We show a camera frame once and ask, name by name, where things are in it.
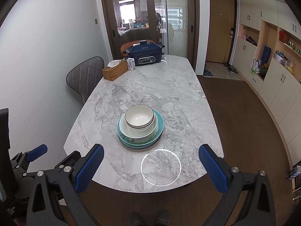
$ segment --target orange chair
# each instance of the orange chair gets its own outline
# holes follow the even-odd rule
[[[120,52],[122,53],[122,55],[124,57],[126,57],[128,54],[127,53],[124,53],[126,51],[127,48],[129,48],[130,46],[132,46],[133,44],[136,44],[136,43],[140,43],[139,40],[133,40],[133,41],[130,41],[126,44],[123,44],[120,48]]]

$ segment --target teal plate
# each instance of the teal plate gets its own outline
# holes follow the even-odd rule
[[[153,137],[151,137],[148,141],[143,142],[143,143],[137,143],[133,139],[125,136],[119,129],[119,122],[120,122],[120,119],[119,119],[119,121],[117,123],[117,134],[118,134],[119,138],[122,140],[122,142],[130,147],[131,146],[139,146],[140,148],[143,148],[143,146],[146,147],[149,144],[151,144],[152,142],[156,141],[157,138],[160,136],[160,134],[163,132],[164,121],[158,111],[154,110],[154,113],[157,115],[157,118],[158,118],[158,131]]]
[[[160,138],[162,136],[162,133],[160,134],[160,136],[155,140],[153,141],[152,143],[148,144],[148,145],[132,145],[130,146],[129,144],[125,144],[119,137],[119,140],[120,142],[123,144],[123,146],[125,146],[127,149],[130,149],[130,150],[134,150],[134,151],[141,151],[141,150],[146,150],[146,149],[151,149],[152,147],[154,147],[159,141],[160,141]]]

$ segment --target brown floor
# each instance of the brown floor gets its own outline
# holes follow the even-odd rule
[[[219,131],[225,160],[244,172],[257,173],[261,169],[267,172],[274,196],[276,225],[282,226],[292,210],[292,184],[285,179],[289,171],[286,152],[268,112],[244,81],[202,76],[199,81]],[[244,195],[227,225],[234,222]],[[116,191],[92,181],[81,196],[102,226],[126,226],[132,211],[140,214],[147,226],[152,226],[162,209],[172,214],[170,226],[200,226],[222,195],[205,175],[188,186],[149,194]],[[70,213],[66,208],[63,210],[70,219]]]

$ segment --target glass sliding door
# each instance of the glass sliding door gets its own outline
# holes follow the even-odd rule
[[[189,21],[188,0],[154,0],[154,3],[157,37],[165,45],[165,53],[192,59],[193,55],[188,55],[189,22],[194,27],[195,18]]]
[[[122,45],[145,39],[157,42],[155,14],[147,0],[106,0],[106,8],[115,58],[123,57]]]

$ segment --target white circle marker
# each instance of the white circle marker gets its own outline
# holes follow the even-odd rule
[[[145,158],[149,155],[149,153],[148,153],[148,154],[146,154],[146,155],[143,157],[143,159],[142,159],[142,161],[141,161],[140,170],[141,170],[142,177],[144,178],[145,181],[147,181],[147,182],[150,183],[151,185],[158,186],[158,187],[165,187],[165,186],[168,186],[168,185],[173,184],[173,183],[179,178],[179,176],[180,176],[180,174],[181,174],[181,170],[182,170],[182,165],[181,165],[181,162],[180,162],[179,157],[178,157],[174,152],[172,152],[172,151],[170,151],[170,150],[168,150],[168,149],[155,149],[154,152],[155,152],[155,151],[167,151],[167,152],[173,154],[173,155],[177,158],[177,160],[178,160],[178,162],[179,162],[179,164],[180,164],[180,171],[179,171],[179,174],[178,174],[177,178],[176,178],[174,181],[172,181],[171,183],[166,184],[166,185],[157,185],[157,184],[154,184],[154,183],[148,181],[148,180],[145,178],[145,176],[144,176],[144,174],[143,174],[143,172],[142,172],[142,164],[143,164]]]

